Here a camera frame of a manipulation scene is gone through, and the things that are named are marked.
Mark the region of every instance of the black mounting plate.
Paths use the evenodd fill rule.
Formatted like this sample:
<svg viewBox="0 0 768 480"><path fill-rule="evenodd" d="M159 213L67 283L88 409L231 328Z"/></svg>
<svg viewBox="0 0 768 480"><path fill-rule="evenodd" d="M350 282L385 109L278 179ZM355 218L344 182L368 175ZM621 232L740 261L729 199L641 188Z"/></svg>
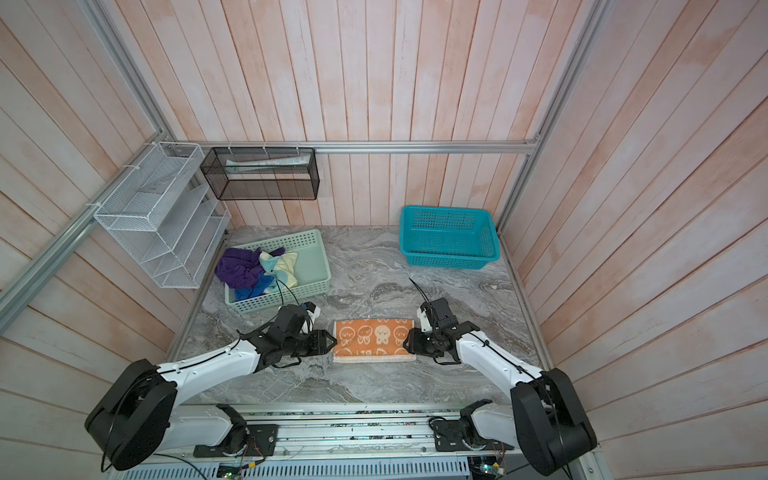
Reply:
<svg viewBox="0 0 768 480"><path fill-rule="evenodd" d="M275 442L277 441L277 425L248 425L248 450L246 456L257 456L259 451L265 457L271 457L275 454ZM209 447L207 445L197 445L194 448L192 456L195 458L224 457L222 449L219 447Z"/></svg>
<svg viewBox="0 0 768 480"><path fill-rule="evenodd" d="M460 422L461 420L441 420L441 419L432 420L432 424L435 425L436 429L447 434L447 435L438 435L437 433L435 434L435 450L437 450L438 452L464 452L466 450L470 450L470 448L464 443ZM497 442L495 440L487 440L486 443L482 446L472 445L471 450L496 449L497 451L500 452L502 450L502 446L506 450L515 449L515 447L511 445L506 445L502 442Z"/></svg>

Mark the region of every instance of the marble tabletop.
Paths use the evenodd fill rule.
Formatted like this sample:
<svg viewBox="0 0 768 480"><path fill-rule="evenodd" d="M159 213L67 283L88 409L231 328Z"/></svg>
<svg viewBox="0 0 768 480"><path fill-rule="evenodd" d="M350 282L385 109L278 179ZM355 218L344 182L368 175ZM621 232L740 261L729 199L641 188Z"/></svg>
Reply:
<svg viewBox="0 0 768 480"><path fill-rule="evenodd" d="M244 227L229 246L309 230L310 227ZM355 318L411 318L422 299L413 278L431 299L444 296L459 321L470 320L509 352L538 365L531 334L508 272L499 260L482 270L411 266L400 253L398 227L320 227L331 268L330 292L311 300L322 312L316 328L333 331L333 321ZM199 355L249 332L277 312L270 307L241 315L223 301L214 278L184 342L181 358ZM288 369L267 368L219 384L187 403L266 402L471 403L508 402L505 395L468 365L414 362L334 363L331 354L310 357Z"/></svg>

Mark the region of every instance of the cartoon character pattern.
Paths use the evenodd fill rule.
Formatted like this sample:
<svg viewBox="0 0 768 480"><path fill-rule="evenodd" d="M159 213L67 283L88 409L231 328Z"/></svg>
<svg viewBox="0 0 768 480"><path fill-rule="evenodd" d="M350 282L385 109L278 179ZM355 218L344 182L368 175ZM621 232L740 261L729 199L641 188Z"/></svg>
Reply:
<svg viewBox="0 0 768 480"><path fill-rule="evenodd" d="M336 322L336 357L409 356L402 342L413 328L410 319L354 319Z"/></svg>

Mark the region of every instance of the plastic basket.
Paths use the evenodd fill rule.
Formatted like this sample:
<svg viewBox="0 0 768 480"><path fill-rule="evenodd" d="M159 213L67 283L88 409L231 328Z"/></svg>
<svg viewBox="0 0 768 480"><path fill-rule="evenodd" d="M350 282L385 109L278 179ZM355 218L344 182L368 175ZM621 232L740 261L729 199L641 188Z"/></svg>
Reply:
<svg viewBox="0 0 768 480"><path fill-rule="evenodd" d="M329 291L331 270L328 267L328 257L326 257L326 248L323 246L323 238L317 229L245 243L235 247L248 250L255 250L260 247L266 252L283 247L286 252L297 252L299 258L296 259L293 274L299 281L299 285L291 289L293 295L302 300ZM282 290L283 300L280 299L280 292L275 292L236 302L234 291L227 284L224 284L224 302L239 313L253 312L268 306L280 305L283 301L292 303L294 301L293 295L285 288Z"/></svg>
<svg viewBox="0 0 768 480"><path fill-rule="evenodd" d="M400 251L411 265L478 270L501 256L485 210L403 207Z"/></svg>

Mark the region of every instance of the wooden wall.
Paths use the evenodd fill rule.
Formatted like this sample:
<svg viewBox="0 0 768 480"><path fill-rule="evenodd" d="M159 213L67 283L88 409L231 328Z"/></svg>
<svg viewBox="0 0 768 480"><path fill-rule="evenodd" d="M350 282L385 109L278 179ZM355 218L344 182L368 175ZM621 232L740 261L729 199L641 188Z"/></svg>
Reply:
<svg viewBox="0 0 768 480"><path fill-rule="evenodd" d="M534 137L594 0L104 0L189 141ZM320 155L317 201L236 225L397 225L405 204L498 219L517 154Z"/></svg>
<svg viewBox="0 0 768 480"><path fill-rule="evenodd" d="M505 231L616 478L768 478L766 25L617 2Z"/></svg>
<svg viewBox="0 0 768 480"><path fill-rule="evenodd" d="M0 2L0 288L153 136L77 2ZM164 359L188 296L87 239L0 338L3 475L101 478L85 416L130 361Z"/></svg>

